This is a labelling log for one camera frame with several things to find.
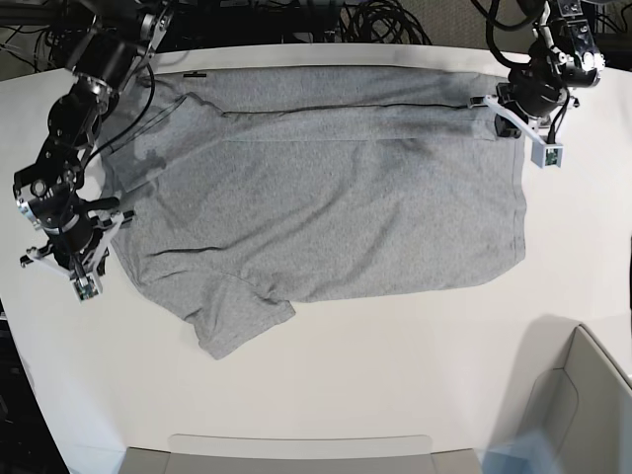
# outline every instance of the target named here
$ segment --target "black cable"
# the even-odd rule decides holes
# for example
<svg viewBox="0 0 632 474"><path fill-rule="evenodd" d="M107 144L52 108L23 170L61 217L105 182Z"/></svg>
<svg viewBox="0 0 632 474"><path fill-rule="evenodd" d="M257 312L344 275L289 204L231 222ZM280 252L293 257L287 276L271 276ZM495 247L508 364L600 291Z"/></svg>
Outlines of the black cable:
<svg viewBox="0 0 632 474"><path fill-rule="evenodd" d="M33 63L28 62L26 59L23 59L23 58L22 58L22 57L20 57L18 54L16 54L16 53L15 53L15 52L13 52L13 51L10 51L9 49L4 49L1 45L0 45L0 51L6 51L6 52L8 52L8 53L9 53L9 54L11 54L13 57L15 57L16 59L18 59L20 62L24 62L25 64L29 64L29 66L31 66L32 68L35 68L35 67L36 67Z"/></svg>
<svg viewBox="0 0 632 474"><path fill-rule="evenodd" d="M501 4L501 0L492 0L492 5L490 6L489 15L491 19L496 19L496 15L498 14L498 8ZM487 43L487 47L490 52L494 55L496 60L503 64L505 67L509 69L517 69L517 70L527 70L529 68L529 63L527 62L514 62L510 59L507 59L501 50L496 46L496 41L494 40L494 25L490 22L489 19L485 22L485 42Z"/></svg>
<svg viewBox="0 0 632 474"><path fill-rule="evenodd" d="M20 35L32 35L33 33L45 32L46 30L48 30L48 27L46 27L46 28L40 28L39 30L33 30L32 32L23 32L23 31L21 30L21 27L19 27L19 28L13 28L13 27L3 27L3 26L0 26L0 28L4 28L4 29L6 29L6 30L11 30L12 32L14 32L14 34L20 34Z"/></svg>
<svg viewBox="0 0 632 474"><path fill-rule="evenodd" d="M66 155L64 157L68 158L68 156L70 155L70 153L72 153L72 150L75 147L75 143L77 142L77 138L79 138L79 135L81 134L81 130L86 129L87 124L87 120L88 117L90 116L90 114L86 114L84 115L83 118L83 122L81 124L80 127L77 128L77 132L75 133L74 138L71 141L71 146L69 146L67 148L66 151ZM80 171L79 175L77 176L77 179L75 181L75 183L83 183L83 170ZM63 246L65 247L66 253L68 254L68 267L72 267L74 268L75 272L77 273L78 277L84 277L85 274L83 275L79 275L80 271L81 273L83 273L83 268L80 265L80 262L77 260L76 256L72 253L72 250L70 249L70 243L68 242L68 238L66 237L66 233L63 230L63 220L66 216L66 213L68 212L68 210L70 209L70 203L72 202L72 199L74 198L74 193L77 189L77 184L75 183L71 183L70 184L70 189L68 190L68 199L66 200L66 203L64 205L64 207L61 209L61 214L59 214L59 220L58 220L58 225L57 225L57 232L59 235L59 238L61 239Z"/></svg>
<svg viewBox="0 0 632 474"><path fill-rule="evenodd" d="M551 122L551 126L549 128L549 134L547 136L547 141L549 142L549 144L553 144L556 142L557 130L559 130L559 127L562 126L562 121L564 121L564 117L566 116L566 110L569 108L570 103L571 103L571 93L567 89L566 100L564 101L564 105L555 115L555 118L553 118L553 121Z"/></svg>
<svg viewBox="0 0 632 474"><path fill-rule="evenodd" d="M632 8L632 3L623 7L619 12L619 16L621 17L621 20L623 20L623 25L625 25L625 28L623 29L625 33L628 33L628 21L625 19L625 12L630 8Z"/></svg>
<svg viewBox="0 0 632 474"><path fill-rule="evenodd" d="M606 25L607 27L609 27L611 30L613 30L615 33L625 33L621 27L619 27L616 23L614 23L614 20L612 20L610 17L608 17L607 15L603 15L601 13L597 13L594 16L595 20L599 20L603 25Z"/></svg>
<svg viewBox="0 0 632 474"><path fill-rule="evenodd" d="M342 42L433 44L419 19L399 0L368 0L344 8L349 22L340 20Z"/></svg>
<svg viewBox="0 0 632 474"><path fill-rule="evenodd" d="M268 0L268 2L264 5L258 5L257 8L259 10L266 10L268 12L280 12L283 10L288 10L291 8L300 8L299 0L291 0L289 3L281 3L275 0Z"/></svg>
<svg viewBox="0 0 632 474"><path fill-rule="evenodd" d="M42 31L39 33L38 35L38 39L36 39L36 44L35 46L33 46L33 64L35 65L34 67L34 72L40 72L38 69L38 54L40 52L40 42L41 42L41 37L44 35L45 31Z"/></svg>
<svg viewBox="0 0 632 474"><path fill-rule="evenodd" d="M349 105L326 105L326 106L312 106L312 107L301 107L298 109L281 109L275 111L256 111L256 112L228 112L222 111L223 117L230 117L231 115L239 115L239 116L265 116L268 114L296 114L299 112L316 112L316 111L331 111L331 110L339 110L339 109L362 109L362 108L389 108L389 107L443 107L446 109L453 109L456 111L469 109L469 106L466 104L461 105L453 105L453 104L414 104L411 102L395 102L392 104L349 104Z"/></svg>
<svg viewBox="0 0 632 474"><path fill-rule="evenodd" d="M151 102L153 101L154 94L156 92L156 78L154 77L154 71L151 68L151 66L149 64L147 64L146 67L147 67L147 72L149 73L149 79L151 81L151 89L149 91L149 98L147 99L147 103L145 104L145 107L143 108L142 111L140 111L140 114L138 115L138 117L129 126L127 126L123 131L121 131L117 135L115 135L113 138L111 138L108 141L106 141L103 145L101 145L99 148L97 148L95 151L93 151L90 154L90 156L88 156L88 158L86 159L84 164L81 165L81 173L82 174L83 174L83 172L85 172L86 168L88 167L88 165L94 159L95 156L97 156L99 153L101 153L103 150L108 148L110 145L112 145L116 141L118 141L121 138L123 138L126 134L128 134L135 126L138 125L138 123L142 120L142 118L145 116L145 114L147 114L147 111L149 110L149 107L151 106Z"/></svg>
<svg viewBox="0 0 632 474"><path fill-rule="evenodd" d="M487 10L485 10L483 5L478 3L478 0L470 0L470 2L472 2L472 5L476 7L476 9L481 13L481 15L483 15L486 18L486 20L489 23L491 23L494 27L498 28L499 30L503 30L504 32L517 32L518 30L521 30L527 25L535 22L538 18L542 16L542 12L544 11L544 5L546 4L546 1L542 1L541 4L535 10L533 10L532 13L527 15L526 18L524 18L524 20L522 20L521 22L516 23L515 25L505 25L504 23L501 23L498 20L496 20L496 14L498 13L498 8L496 12L493 14L492 7L490 7L490 11L488 12Z"/></svg>

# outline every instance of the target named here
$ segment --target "wire bundle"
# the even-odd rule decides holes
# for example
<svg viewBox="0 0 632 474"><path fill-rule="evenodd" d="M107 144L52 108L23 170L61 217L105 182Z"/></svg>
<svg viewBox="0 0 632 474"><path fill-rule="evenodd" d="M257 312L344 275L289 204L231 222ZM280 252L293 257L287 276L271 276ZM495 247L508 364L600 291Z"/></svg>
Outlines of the wire bundle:
<svg viewBox="0 0 632 474"><path fill-rule="evenodd" d="M29 64L34 72L42 70L64 67L70 54L74 50L77 43L84 37L88 31L85 26L72 25L68 23L69 7L67 0L64 0L59 7L57 19L48 27L40 28L32 31L25 31L24 26L18 28L0 27L2 29L11 30L13 33L0 43L0 50L5 50L16 59ZM22 47L10 44L10 41L16 35L35 35L38 37L35 41L33 52L29 53ZM45 57L45 47L48 47L47 58ZM40 63L45 62L46 67L40 68Z"/></svg>
<svg viewBox="0 0 632 474"><path fill-rule="evenodd" d="M368 0L344 8L349 22L345 25L341 18L343 42L433 44L420 21L399 0Z"/></svg>
<svg viewBox="0 0 632 474"><path fill-rule="evenodd" d="M492 0L489 11L485 10L485 8L477 0L470 1L472 2L472 5L474 5L474 7L476 7L476 9L481 13L481 15L485 17L485 42L487 43L487 47L490 49L490 52L494 54L496 60L509 69L528 69L528 63L511 61L501 53L500 49L496 46L496 42L494 40L494 28L498 28L499 30L503 30L505 32L516 32L518 30L521 30L530 23L533 23L542 15L546 1L542 0L537 8L530 12L529 15L527 15L521 22L516 23L515 25L505 25L496 20L498 10L501 5L501 0Z"/></svg>
<svg viewBox="0 0 632 474"><path fill-rule="evenodd" d="M613 32L624 35L629 32L629 25L628 25L627 19L625 18L625 14L630 8L632 8L632 3L625 5L619 11L619 17L621 17L621 21L623 22L623 25L624 25L623 27L617 25L617 23L614 21L612 17L604 13L597 13L594 16L594 19L596 22L600 22L604 27L610 28Z"/></svg>
<svg viewBox="0 0 632 474"><path fill-rule="evenodd" d="M553 118L553 121L551 122L551 126L549 128L549 133L547 135L547 141L549 143L556 142L557 132L560 130L560 127L562 126L562 122L564 121L564 117L566 116L566 112L569 109L570 104L571 104L571 92L568 89L566 89L566 100L564 101L564 104L562 105L558 113L555 115L555 118Z"/></svg>

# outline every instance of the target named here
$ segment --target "white table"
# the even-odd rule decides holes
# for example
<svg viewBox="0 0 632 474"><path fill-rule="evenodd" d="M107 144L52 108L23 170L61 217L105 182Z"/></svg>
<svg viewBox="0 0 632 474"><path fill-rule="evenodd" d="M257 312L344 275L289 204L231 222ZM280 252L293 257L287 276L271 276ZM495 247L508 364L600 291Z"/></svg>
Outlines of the white table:
<svg viewBox="0 0 632 474"><path fill-rule="evenodd" d="M507 74L487 51L401 45L253 46L157 62L159 73L383 64ZM77 472L116 472L126 446L168 450L174 434L428 435L433 451L502 444L578 322L632 373L632 74L606 70L580 91L562 169L525 163L526 259L511 271L473 288L297 304L295 318L221 361L198 348L192 326L144 300L116 257L105 294L81 305L67 281L20 268L45 238L15 206L13 173L35 161L48 110L70 83L65 71L0 83L0 297Z"/></svg>

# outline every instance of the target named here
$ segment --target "floor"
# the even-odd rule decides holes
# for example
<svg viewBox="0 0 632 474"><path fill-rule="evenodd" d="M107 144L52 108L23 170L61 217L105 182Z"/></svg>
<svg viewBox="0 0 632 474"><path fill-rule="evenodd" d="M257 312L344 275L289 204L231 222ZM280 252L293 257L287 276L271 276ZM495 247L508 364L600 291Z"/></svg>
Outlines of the floor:
<svg viewBox="0 0 632 474"><path fill-rule="evenodd" d="M416 15L434 44L444 46L460 46L486 48L484 21L469 0L402 0L404 7ZM504 1L501 18L511 22L521 18L521 12L515 1ZM0 31L0 42L11 34ZM531 33L528 29L514 34L498 33L498 43L504 50L526 51L531 44ZM17 35L11 44L27 51L30 59L33 54L36 35ZM0 52L0 80L10 79L32 73L32 68L6 52Z"/></svg>

